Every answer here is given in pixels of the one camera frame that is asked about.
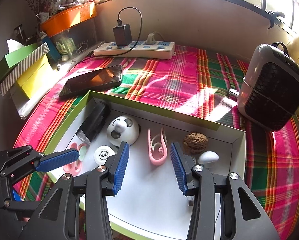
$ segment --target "black heater grille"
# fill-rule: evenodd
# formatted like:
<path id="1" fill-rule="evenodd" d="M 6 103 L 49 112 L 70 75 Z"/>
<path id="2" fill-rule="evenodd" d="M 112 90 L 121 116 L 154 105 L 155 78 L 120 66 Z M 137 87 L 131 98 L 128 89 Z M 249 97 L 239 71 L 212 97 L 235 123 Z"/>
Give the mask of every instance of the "black heater grille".
<path id="1" fill-rule="evenodd" d="M 266 63 L 254 87 L 289 113 L 299 106 L 299 82 L 274 63 Z M 277 104 L 253 92 L 245 105 L 245 112 L 271 130 L 280 130 L 291 114 Z"/>

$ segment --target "metal screw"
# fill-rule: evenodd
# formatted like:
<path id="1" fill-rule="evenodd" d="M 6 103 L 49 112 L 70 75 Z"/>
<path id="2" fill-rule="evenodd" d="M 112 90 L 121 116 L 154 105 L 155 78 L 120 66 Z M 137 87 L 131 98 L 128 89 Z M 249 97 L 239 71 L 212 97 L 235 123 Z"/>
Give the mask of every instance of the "metal screw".
<path id="1" fill-rule="evenodd" d="M 64 179 L 64 180 L 68 180 L 68 179 L 70 179 L 70 177 L 71 177 L 71 175 L 69 173 L 65 173 L 62 175 L 62 179 Z"/>
<path id="2" fill-rule="evenodd" d="M 232 172 L 229 176 L 231 179 L 238 179 L 238 175 L 234 172 Z"/>
<path id="3" fill-rule="evenodd" d="M 101 165 L 101 166 L 98 166 L 96 169 L 97 169 L 97 171 L 99 171 L 99 172 L 104 172 L 104 171 L 106 171 L 106 166 Z"/>
<path id="4" fill-rule="evenodd" d="M 5 201 L 4 201 L 4 206 L 5 206 L 5 207 L 9 207 L 9 201 L 8 201 L 8 200 L 5 200 Z"/>
<path id="5" fill-rule="evenodd" d="M 202 171 L 203 170 L 203 167 L 201 165 L 195 165 L 194 166 L 194 170 L 195 171 Z"/>

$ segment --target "blue gripper pad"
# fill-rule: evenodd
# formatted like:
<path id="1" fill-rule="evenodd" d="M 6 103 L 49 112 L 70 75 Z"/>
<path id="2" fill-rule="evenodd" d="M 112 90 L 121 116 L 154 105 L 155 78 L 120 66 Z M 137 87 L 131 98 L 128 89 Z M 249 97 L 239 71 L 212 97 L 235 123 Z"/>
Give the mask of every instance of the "blue gripper pad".
<path id="1" fill-rule="evenodd" d="M 41 159 L 39 165 L 36 167 L 36 171 L 48 172 L 55 170 L 76 161 L 80 154 L 78 150 L 69 149 L 59 153 L 51 153 L 50 155 L 46 155 Z"/>
<path id="2" fill-rule="evenodd" d="M 179 190 L 185 195 L 188 191 L 186 172 L 174 143 L 171 144 L 171 162 L 174 167 Z"/>
<path id="3" fill-rule="evenodd" d="M 121 189 L 123 178 L 126 170 L 126 165 L 128 164 L 129 157 L 129 146 L 128 143 L 125 143 L 123 148 L 120 161 L 117 165 L 117 168 L 114 173 L 114 185 L 113 185 L 113 193 L 117 195 L 117 192 Z"/>
<path id="4" fill-rule="evenodd" d="M 17 194 L 17 192 L 13 189 L 13 197 L 15 201 L 22 201 L 21 197 Z"/>

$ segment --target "power strip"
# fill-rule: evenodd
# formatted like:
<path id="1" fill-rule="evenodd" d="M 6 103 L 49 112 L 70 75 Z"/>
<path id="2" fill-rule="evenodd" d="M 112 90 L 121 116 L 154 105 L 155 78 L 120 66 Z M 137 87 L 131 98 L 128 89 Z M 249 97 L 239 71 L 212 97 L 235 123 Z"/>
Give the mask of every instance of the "power strip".
<path id="1" fill-rule="evenodd" d="M 103 57 L 110 57 L 112 55 L 128 51 L 135 45 L 135 43 L 136 41 L 133 41 L 127 46 L 117 46 L 115 42 L 104 43 L 94 50 L 94 55 L 104 55 Z M 145 41 L 139 41 L 135 48 L 130 52 L 115 57 L 148 57 L 171 59 L 173 55 L 176 55 L 174 50 L 174 42 L 157 41 L 153 45 L 146 45 Z"/>

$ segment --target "orange container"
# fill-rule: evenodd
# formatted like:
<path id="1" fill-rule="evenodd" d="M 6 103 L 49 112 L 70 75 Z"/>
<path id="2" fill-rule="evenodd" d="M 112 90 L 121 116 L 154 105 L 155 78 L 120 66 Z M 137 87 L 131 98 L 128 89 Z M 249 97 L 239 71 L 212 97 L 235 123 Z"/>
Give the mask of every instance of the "orange container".
<path id="1" fill-rule="evenodd" d="M 72 26 L 91 19 L 96 16 L 96 7 L 94 2 L 88 2 L 64 10 L 41 24 L 41 31 L 45 32 L 48 37 L 65 31 Z"/>

